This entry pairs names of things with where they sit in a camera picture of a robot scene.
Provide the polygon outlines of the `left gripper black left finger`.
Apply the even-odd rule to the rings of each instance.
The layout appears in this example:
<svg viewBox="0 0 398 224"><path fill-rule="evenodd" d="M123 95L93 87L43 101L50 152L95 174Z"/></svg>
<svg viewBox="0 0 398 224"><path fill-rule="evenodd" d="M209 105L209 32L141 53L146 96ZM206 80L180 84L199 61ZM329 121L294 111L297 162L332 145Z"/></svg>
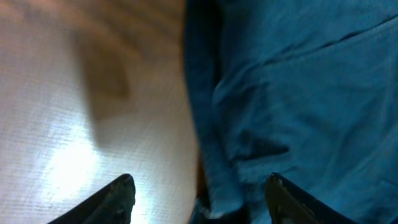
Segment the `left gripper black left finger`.
<svg viewBox="0 0 398 224"><path fill-rule="evenodd" d="M120 175L49 224L130 224L135 194L132 175Z"/></svg>

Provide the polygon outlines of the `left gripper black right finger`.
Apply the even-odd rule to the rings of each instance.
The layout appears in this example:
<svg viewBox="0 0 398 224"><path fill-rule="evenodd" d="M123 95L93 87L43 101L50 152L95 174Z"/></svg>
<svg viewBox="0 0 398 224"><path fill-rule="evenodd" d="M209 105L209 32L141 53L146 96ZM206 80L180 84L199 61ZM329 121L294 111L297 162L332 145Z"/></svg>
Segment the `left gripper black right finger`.
<svg viewBox="0 0 398 224"><path fill-rule="evenodd" d="M356 224L276 172L265 196L272 224Z"/></svg>

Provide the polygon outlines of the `dark navy shorts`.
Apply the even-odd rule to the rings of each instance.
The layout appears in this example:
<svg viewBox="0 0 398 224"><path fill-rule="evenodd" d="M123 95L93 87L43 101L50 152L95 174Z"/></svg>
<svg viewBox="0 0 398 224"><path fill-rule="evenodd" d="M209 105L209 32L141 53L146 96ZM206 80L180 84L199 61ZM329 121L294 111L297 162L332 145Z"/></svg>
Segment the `dark navy shorts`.
<svg viewBox="0 0 398 224"><path fill-rule="evenodd" d="M278 173L356 223L397 222L397 1L188 0L206 192L192 223L270 223Z"/></svg>

